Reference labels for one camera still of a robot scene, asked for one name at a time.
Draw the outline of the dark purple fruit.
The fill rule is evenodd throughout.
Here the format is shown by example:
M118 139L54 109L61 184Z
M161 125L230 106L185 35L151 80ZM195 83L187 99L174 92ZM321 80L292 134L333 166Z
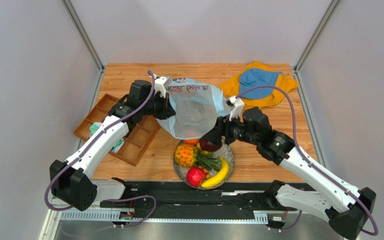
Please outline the dark purple fruit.
M200 149L202 151L207 151L207 152L216 152L223 145L221 141L219 143L212 143L211 141L203 138L201 138L198 143L199 143Z

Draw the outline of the light blue plastic bag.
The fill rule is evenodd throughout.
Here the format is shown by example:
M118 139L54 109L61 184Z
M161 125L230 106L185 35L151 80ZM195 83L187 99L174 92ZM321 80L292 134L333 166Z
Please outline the light blue plastic bag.
M158 123L174 138L199 139L215 126L218 117L230 115L231 108L218 87L187 77L171 79L166 93L176 115Z

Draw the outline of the yellow banana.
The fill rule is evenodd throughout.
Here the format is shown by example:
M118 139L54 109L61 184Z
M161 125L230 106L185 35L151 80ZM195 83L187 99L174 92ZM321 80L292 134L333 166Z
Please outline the yellow banana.
M216 185L220 184L221 182L223 182L227 178L227 176L229 174L229 171L230 171L230 165L221 156L219 157L219 160L220 160L220 163L221 163L220 170L214 176L212 176L209 179L205 180L200 185L200 187L205 188L205 189L210 189L210 188L213 188Z

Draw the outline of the red apple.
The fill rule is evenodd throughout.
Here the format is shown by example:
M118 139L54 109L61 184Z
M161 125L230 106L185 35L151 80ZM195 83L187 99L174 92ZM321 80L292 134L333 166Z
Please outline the red apple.
M188 170L186 174L186 181L193 187L199 187L206 178L206 176L207 174L204 172L203 169L199 167L192 167Z

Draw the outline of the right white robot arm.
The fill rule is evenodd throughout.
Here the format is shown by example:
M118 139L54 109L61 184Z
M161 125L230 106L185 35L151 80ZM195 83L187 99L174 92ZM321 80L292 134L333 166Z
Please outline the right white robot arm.
M368 187L358 188L347 183L327 170L305 153L295 139L274 130L260 109L246 110L242 119L228 115L218 117L214 128L199 144L203 150L213 152L236 140L255 145L264 159L296 174L316 190L312 193L275 180L264 192L268 199L328 222L337 234L349 240L355 240L360 233L369 233L364 229L367 221L373 225L371 235L378 235L372 215L376 193Z

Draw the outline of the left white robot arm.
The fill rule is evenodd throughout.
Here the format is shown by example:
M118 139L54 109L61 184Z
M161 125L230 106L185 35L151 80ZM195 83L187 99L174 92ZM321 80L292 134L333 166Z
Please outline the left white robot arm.
M135 80L129 93L108 111L98 130L65 161L55 160L49 168L50 184L45 204L54 211L87 210L93 203L119 200L125 185L121 180L92 180L97 166L113 146L132 132L145 116L166 120L176 114L169 99L168 76L152 82Z

